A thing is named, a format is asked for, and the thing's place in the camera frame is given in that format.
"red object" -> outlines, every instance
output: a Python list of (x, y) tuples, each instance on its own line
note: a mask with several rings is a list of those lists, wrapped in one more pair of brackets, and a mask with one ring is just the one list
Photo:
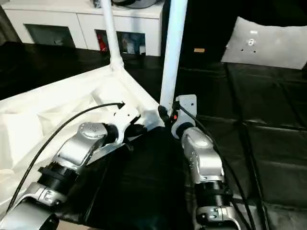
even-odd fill
[(103, 52), (107, 52), (107, 46), (104, 43), (102, 36), (100, 34), (97, 34), (97, 39), (98, 39), (100, 50)]

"black table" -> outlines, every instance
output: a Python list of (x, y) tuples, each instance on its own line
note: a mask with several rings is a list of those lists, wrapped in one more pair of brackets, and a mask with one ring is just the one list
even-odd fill
[[(160, 58), (125, 55), (124, 62), (159, 101)], [(108, 63), (97, 51), (6, 43), (0, 47), (0, 99)], [(259, 229), (307, 229), (306, 92), (301, 70), (185, 62), (178, 71), (175, 94), (197, 95), (198, 119), (257, 208)], [(91, 164), (59, 215), (105, 229), (190, 229), (193, 189), (179, 144), (157, 128), (133, 145), (132, 153), (122, 147)], [(230, 184), (237, 195), (232, 178)]]

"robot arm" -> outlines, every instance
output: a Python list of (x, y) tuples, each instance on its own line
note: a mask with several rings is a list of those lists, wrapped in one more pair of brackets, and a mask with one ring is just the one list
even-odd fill
[(99, 148), (120, 145), (124, 133), (139, 115), (128, 105), (123, 106), (109, 124), (86, 122), (68, 139), (53, 157), (37, 182), (32, 182), (24, 194), (0, 221), (0, 230), (55, 230), (59, 220), (54, 208), (65, 203), (76, 178)]
[[(176, 101), (196, 116), (195, 95), (179, 96)], [(181, 140), (184, 154), (189, 161), (199, 229), (241, 230), (236, 211), (230, 205), (232, 194), (225, 182), (222, 160), (214, 150), (213, 141), (195, 127), (195, 121), (182, 110), (177, 110), (172, 134)]]

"white metal rod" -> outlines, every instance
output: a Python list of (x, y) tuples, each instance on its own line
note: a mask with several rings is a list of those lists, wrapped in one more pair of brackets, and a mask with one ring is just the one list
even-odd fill
[(172, 0), (168, 22), (167, 42), (160, 105), (172, 111), (179, 57), (188, 0)]
[(116, 34), (111, 0), (101, 0), (106, 24), (106, 35), (111, 54), (111, 68), (120, 69), (124, 66), (123, 59), (119, 52), (118, 38)]

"black wire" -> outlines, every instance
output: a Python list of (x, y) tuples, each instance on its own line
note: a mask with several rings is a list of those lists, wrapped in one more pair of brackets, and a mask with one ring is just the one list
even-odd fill
[(212, 140), (212, 142), (213, 142), (213, 145), (214, 145), (214, 147), (215, 147), (216, 152), (219, 154), (219, 156), (220, 156), (221, 159), (222, 159), (223, 165), (225, 165), (225, 166), (229, 169), (229, 171), (230, 171), (232, 177), (233, 177), (234, 180), (235, 180), (235, 183), (236, 183), (236, 185), (237, 185), (237, 187), (238, 187), (239, 193), (240, 193), (240, 195), (241, 195), (241, 197), (242, 197), (242, 201), (243, 201), (244, 207), (245, 207), (246, 212), (247, 212), (247, 214), (248, 214), (248, 219), (249, 219), (249, 221), (250, 221), (251, 227), (248, 225), (246, 219), (243, 217), (242, 212), (241, 212), (239, 209), (237, 210), (237, 212), (238, 212), (238, 214), (244, 219), (244, 220), (242, 220), (242, 221), (243, 221), (243, 223), (246, 225), (246, 228), (247, 228), (248, 230), (249, 230), (249, 229), (251, 229), (251, 230), (256, 230), (256, 225), (255, 225), (253, 216), (252, 216), (252, 214), (251, 214), (251, 211), (250, 211), (250, 209), (249, 209), (248, 201), (247, 201), (247, 199), (246, 199), (246, 197), (245, 197), (245, 195), (244, 195), (243, 188), (242, 188), (242, 186), (241, 186), (241, 184), (240, 184), (240, 182), (239, 182), (239, 180), (238, 180), (238, 178), (237, 178), (237, 176), (236, 176), (235, 171), (234, 171), (233, 168), (230, 166), (229, 162), (228, 162), (224, 157), (221, 156), (216, 141), (215, 141), (214, 138), (212, 137), (211, 133), (205, 128), (205, 126), (204, 126), (199, 120), (197, 120), (195, 116), (193, 116), (189, 111), (187, 111), (184, 107), (182, 107), (181, 105), (179, 105), (179, 108), (180, 108), (184, 113), (186, 113), (189, 117), (191, 117), (191, 118), (196, 122), (196, 124), (203, 130), (203, 132), (211, 138), (211, 140)]
[(76, 119), (77, 117), (81, 116), (82, 114), (85, 114), (89, 111), (92, 111), (94, 109), (98, 109), (98, 108), (102, 108), (102, 107), (106, 107), (106, 106), (112, 106), (112, 105), (117, 105), (117, 106), (120, 106), (120, 105), (123, 105), (123, 103), (108, 103), (108, 104), (101, 104), (101, 105), (98, 105), (98, 106), (94, 106), (92, 108), (88, 108), (88, 109), (85, 109), (83, 110), (82, 112), (76, 114), (75, 116), (71, 117), (70, 119), (68, 119), (66, 122), (64, 122), (50, 137), (49, 139), (44, 143), (44, 145), (40, 148), (40, 150), (37, 152), (37, 154), (34, 156), (34, 158), (32, 159), (29, 167), (27, 168), (27, 170), (25, 171), (21, 181), (19, 182), (13, 196), (12, 196), (12, 199), (10, 201), (10, 204), (6, 210), (6, 212), (8, 212), (10, 210), (10, 208), (13, 206), (13, 204), (15, 203), (16, 201), (16, 198), (26, 180), (26, 178), (28, 177), (31, 169), (33, 168), (37, 158), (39, 157), (39, 155), (42, 153), (42, 151), (46, 148), (46, 146), (51, 142), (51, 140), (56, 136), (56, 134), (58, 134), (70, 121)]
[(240, 219), (242, 220), (242, 222), (244, 223), (244, 225), (246, 226), (247, 230), (251, 230), (251, 227), (249, 226), (248, 222), (246, 221), (246, 219), (244, 218), (242, 212), (240, 211), (238, 205), (236, 204), (236, 202), (232, 199), (231, 200), (232, 205), (234, 206), (238, 216), (240, 217)]

